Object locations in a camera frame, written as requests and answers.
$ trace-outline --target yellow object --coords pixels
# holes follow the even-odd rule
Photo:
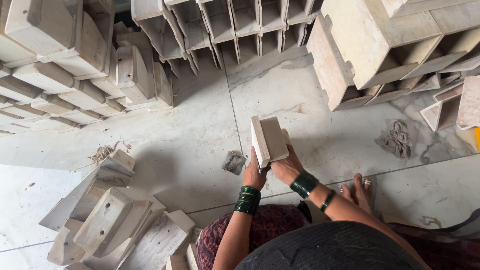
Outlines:
[[[477,146],[480,152],[480,127],[475,128],[475,137],[477,138]]]

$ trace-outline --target cloth rag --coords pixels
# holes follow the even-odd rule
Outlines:
[[[411,155],[407,123],[401,119],[392,119],[390,131],[375,141],[383,151],[393,153],[399,159],[408,159]]]

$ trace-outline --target hand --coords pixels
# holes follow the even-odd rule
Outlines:
[[[250,147],[251,157],[250,164],[248,164],[243,174],[243,185],[254,187],[258,190],[261,190],[265,182],[267,181],[267,172],[270,170],[270,167],[266,167],[262,170],[262,174],[258,173],[258,161],[257,155],[255,153],[255,148]]]
[[[297,176],[303,171],[303,166],[300,163],[297,154],[293,150],[293,146],[287,144],[290,155],[283,160],[273,161],[271,163],[273,173],[282,182],[290,186]]]

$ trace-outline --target bare foot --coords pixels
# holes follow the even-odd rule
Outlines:
[[[372,214],[372,206],[370,205],[370,199],[372,198],[372,186],[369,184],[361,184],[362,175],[357,173],[353,177],[353,186],[349,188],[346,184],[342,185],[342,196],[349,201],[355,203],[367,213]]]

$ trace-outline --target black garment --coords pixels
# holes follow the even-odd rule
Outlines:
[[[264,244],[236,270],[424,269],[397,242],[354,221],[307,226]]]

